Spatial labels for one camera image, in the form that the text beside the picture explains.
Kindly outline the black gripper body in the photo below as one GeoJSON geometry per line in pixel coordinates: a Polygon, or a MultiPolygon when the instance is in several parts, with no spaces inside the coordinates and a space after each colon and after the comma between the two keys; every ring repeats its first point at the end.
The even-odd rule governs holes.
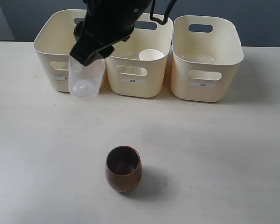
{"type": "Polygon", "coordinates": [[[150,0],[85,0],[84,19],[74,29],[76,42],[95,40],[103,45],[126,41],[150,0]]]}

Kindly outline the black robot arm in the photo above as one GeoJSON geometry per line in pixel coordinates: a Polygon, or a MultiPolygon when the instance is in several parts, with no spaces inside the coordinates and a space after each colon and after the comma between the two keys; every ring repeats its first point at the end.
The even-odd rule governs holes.
{"type": "Polygon", "coordinates": [[[150,0],[85,0],[84,19],[74,29],[76,43],[70,56],[83,66],[105,59],[114,44],[126,42],[150,0]]]}

